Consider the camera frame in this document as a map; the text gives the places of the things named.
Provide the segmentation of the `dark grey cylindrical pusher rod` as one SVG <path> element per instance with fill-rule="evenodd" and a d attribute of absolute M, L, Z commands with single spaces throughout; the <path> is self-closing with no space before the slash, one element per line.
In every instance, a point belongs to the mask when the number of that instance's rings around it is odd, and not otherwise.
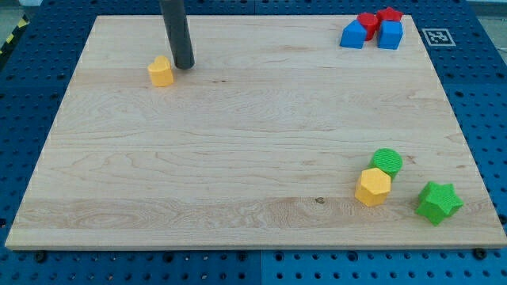
<path fill-rule="evenodd" d="M 183 0 L 160 0 L 173 61 L 178 69 L 189 70 L 195 64 L 187 14 Z"/>

